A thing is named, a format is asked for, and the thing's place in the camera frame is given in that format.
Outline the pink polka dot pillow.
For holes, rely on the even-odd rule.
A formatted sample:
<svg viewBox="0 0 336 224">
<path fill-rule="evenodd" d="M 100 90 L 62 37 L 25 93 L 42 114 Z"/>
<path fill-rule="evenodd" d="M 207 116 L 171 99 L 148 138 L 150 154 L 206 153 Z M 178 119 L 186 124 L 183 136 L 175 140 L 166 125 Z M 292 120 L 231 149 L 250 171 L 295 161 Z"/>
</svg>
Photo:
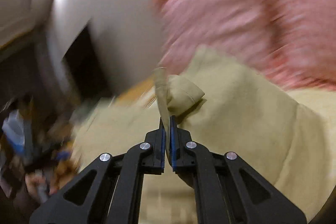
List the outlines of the pink polka dot pillow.
<svg viewBox="0 0 336 224">
<path fill-rule="evenodd" d="M 231 55 L 285 89 L 335 89 L 335 0 L 153 0 L 179 74 L 196 49 Z"/>
</svg>

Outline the beige khaki pants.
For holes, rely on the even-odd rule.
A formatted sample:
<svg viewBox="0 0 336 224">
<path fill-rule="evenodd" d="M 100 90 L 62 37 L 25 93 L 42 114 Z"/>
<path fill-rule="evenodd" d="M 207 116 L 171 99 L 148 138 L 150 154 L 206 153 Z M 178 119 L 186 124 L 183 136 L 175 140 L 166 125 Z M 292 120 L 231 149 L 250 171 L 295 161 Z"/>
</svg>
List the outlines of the beige khaki pants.
<svg viewBox="0 0 336 224">
<path fill-rule="evenodd" d="M 181 80 L 205 93 L 194 108 L 173 95 Z M 297 205 L 308 223 L 323 219 L 335 198 L 335 92 L 315 88 L 282 91 L 229 57 L 201 47 L 188 69 L 169 79 L 177 109 L 189 110 L 178 125 L 211 152 L 236 152 Z M 125 153 L 159 125 L 149 108 L 100 103 L 74 129 L 74 157 L 84 169 L 104 152 Z M 165 164 L 161 176 L 146 176 L 139 223 L 197 223 L 194 191 Z"/>
</svg>

